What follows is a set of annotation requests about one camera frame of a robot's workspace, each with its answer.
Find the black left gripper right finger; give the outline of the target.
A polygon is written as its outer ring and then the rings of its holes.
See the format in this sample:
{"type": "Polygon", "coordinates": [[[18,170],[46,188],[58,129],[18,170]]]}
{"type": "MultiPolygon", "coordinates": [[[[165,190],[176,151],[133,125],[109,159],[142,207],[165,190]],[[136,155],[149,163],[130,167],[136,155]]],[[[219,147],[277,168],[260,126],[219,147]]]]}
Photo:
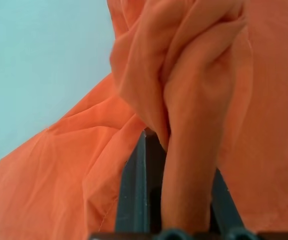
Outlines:
{"type": "Polygon", "coordinates": [[[224,178],[217,168],[212,187],[211,233],[228,233],[234,228],[243,228],[244,223],[231,197],[224,178]]]}

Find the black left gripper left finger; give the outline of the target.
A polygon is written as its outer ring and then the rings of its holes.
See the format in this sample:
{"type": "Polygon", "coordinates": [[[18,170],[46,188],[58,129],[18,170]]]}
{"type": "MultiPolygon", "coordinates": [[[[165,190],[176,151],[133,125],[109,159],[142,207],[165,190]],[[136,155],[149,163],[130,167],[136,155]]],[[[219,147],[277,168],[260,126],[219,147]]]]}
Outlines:
{"type": "Polygon", "coordinates": [[[116,232],[160,232],[165,158],[156,134],[143,131],[122,171],[116,232]]]}

